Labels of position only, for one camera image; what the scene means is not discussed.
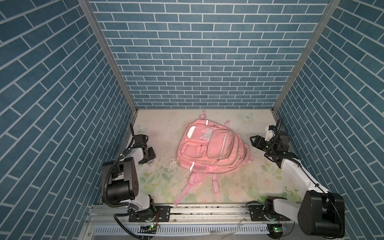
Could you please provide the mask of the pink student backpack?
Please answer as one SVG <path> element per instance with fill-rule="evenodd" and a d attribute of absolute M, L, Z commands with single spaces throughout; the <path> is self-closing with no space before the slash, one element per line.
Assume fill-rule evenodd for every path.
<path fill-rule="evenodd" d="M 218 175 L 237 172 L 251 163 L 254 157 L 240 135 L 224 125 L 208 120 L 203 111 L 200 118 L 190 124 L 177 151 L 180 166 L 191 172 L 189 182 L 174 201 L 178 206 L 189 190 L 212 177 L 216 195 L 220 193 Z"/>

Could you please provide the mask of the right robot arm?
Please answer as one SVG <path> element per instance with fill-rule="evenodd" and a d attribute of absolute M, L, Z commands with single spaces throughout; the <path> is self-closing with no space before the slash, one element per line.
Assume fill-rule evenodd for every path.
<path fill-rule="evenodd" d="M 298 156 L 289 150 L 289 136 L 272 133 L 270 138 L 253 136 L 250 141 L 291 178 L 302 198 L 301 203 L 294 203 L 283 197 L 269 196 L 264 204 L 265 217 L 273 220 L 287 217 L 298 223 L 307 236 L 343 238 L 346 226 L 343 197 L 330 192 L 304 168 Z"/>

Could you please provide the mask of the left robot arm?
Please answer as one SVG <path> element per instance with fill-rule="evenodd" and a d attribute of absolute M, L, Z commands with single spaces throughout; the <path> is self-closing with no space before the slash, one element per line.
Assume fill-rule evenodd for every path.
<path fill-rule="evenodd" d="M 148 148 L 149 137 L 134 135 L 129 146 L 120 156 L 102 165 L 102 200 L 110 208 L 127 207 L 133 216 L 150 222 L 156 215 L 153 198 L 139 191 L 136 165 L 153 160 L 156 155 Z"/>

